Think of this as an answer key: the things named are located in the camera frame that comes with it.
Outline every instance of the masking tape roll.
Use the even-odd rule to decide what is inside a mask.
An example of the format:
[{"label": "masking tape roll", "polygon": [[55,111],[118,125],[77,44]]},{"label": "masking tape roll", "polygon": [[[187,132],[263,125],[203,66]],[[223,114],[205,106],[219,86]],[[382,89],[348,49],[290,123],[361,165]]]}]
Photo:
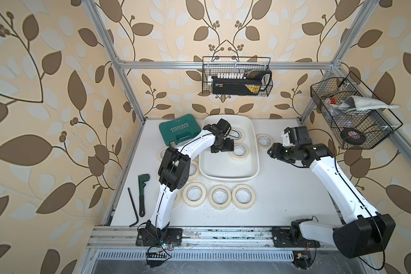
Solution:
[{"label": "masking tape roll", "polygon": [[268,134],[258,134],[256,135],[256,142],[259,148],[269,149],[273,145],[274,140]]},{"label": "masking tape roll", "polygon": [[172,208],[175,208],[175,207],[177,207],[177,206],[180,204],[180,202],[181,202],[181,196],[182,196],[181,191],[178,191],[178,192],[177,192],[177,196],[175,197],[174,204],[172,205]]},{"label": "masking tape roll", "polygon": [[243,143],[235,143],[234,151],[230,151],[230,158],[236,162],[243,162],[247,159],[249,150]]},{"label": "masking tape roll", "polygon": [[256,195],[254,194],[253,189],[249,186],[239,184],[233,189],[231,193],[231,200],[238,209],[248,209],[254,204]]},{"label": "masking tape roll", "polygon": [[165,146],[164,148],[160,149],[160,151],[158,152],[157,157],[160,162],[163,161],[163,157],[164,157],[164,154],[166,153],[167,148],[168,146]]},{"label": "masking tape roll", "polygon": [[199,177],[199,164],[195,161],[190,161],[188,181],[194,181]]},{"label": "masking tape roll", "polygon": [[[201,191],[201,197],[198,200],[195,199],[195,201],[189,200],[189,198],[187,197],[189,189],[192,189],[190,191],[195,191],[195,192],[200,190]],[[200,206],[204,202],[205,199],[206,199],[206,188],[202,184],[197,183],[197,182],[193,182],[193,183],[188,184],[184,188],[183,200],[186,202],[187,205],[189,205],[191,207],[197,207],[197,206]]]},{"label": "masking tape roll", "polygon": [[208,194],[208,200],[215,209],[226,209],[231,203],[231,192],[223,185],[216,185],[212,188],[212,190],[210,190],[210,193]]},{"label": "masking tape roll", "polygon": [[241,129],[231,129],[228,133],[228,137],[235,142],[243,142],[245,139],[245,132]]}]

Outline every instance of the vent grille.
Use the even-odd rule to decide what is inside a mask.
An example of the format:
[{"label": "vent grille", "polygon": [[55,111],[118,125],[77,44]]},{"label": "vent grille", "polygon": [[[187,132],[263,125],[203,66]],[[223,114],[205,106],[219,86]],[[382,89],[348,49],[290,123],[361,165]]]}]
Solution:
[{"label": "vent grille", "polygon": [[[100,251],[98,259],[100,260],[145,260],[146,250],[131,249],[110,249],[109,251]],[[173,261],[273,261],[273,262],[291,262],[294,260],[292,251],[286,250],[176,250],[171,251]]]}]

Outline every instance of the green toolbox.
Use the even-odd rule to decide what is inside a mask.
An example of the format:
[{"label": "green toolbox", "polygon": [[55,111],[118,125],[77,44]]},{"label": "green toolbox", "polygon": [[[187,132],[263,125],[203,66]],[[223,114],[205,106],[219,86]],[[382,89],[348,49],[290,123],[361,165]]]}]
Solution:
[{"label": "green toolbox", "polygon": [[175,142],[177,145],[192,139],[201,132],[201,128],[192,114],[187,114],[178,119],[161,123],[159,129],[164,143],[167,146],[170,146],[170,143],[172,142]]}]

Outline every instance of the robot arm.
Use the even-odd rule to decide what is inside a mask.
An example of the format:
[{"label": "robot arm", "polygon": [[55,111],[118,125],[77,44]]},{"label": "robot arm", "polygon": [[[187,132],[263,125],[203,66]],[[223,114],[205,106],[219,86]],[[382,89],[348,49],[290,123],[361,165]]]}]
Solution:
[{"label": "robot arm", "polygon": [[169,147],[163,157],[158,175],[160,192],[154,213],[146,223],[146,231],[158,238],[165,238],[169,216],[178,191],[189,177],[190,160],[211,147],[212,153],[233,151],[234,140],[225,138],[230,124],[220,119],[217,124],[206,125],[192,141],[177,148]]},{"label": "robot arm", "polygon": [[389,214],[381,215],[350,182],[324,144],[312,145],[306,127],[285,129],[283,144],[274,143],[269,156],[286,163],[301,161],[321,180],[338,205],[345,225],[297,220],[293,239],[299,237],[334,245],[347,258],[383,251],[395,228]]}]

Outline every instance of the wire basket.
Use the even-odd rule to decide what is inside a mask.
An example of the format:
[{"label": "wire basket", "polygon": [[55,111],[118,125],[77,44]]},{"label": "wire basket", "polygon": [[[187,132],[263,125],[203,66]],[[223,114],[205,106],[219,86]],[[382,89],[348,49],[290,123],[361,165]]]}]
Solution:
[{"label": "wire basket", "polygon": [[268,57],[203,57],[201,95],[268,96],[273,88]]},{"label": "wire basket", "polygon": [[[361,83],[371,92],[369,95],[372,98],[379,99],[365,83]],[[331,103],[340,102],[349,96],[362,96],[355,84],[350,73],[345,78],[332,77],[311,85],[311,97],[342,149],[369,150],[399,129],[403,123],[390,109],[355,110],[339,114],[333,111],[329,106]]]}]

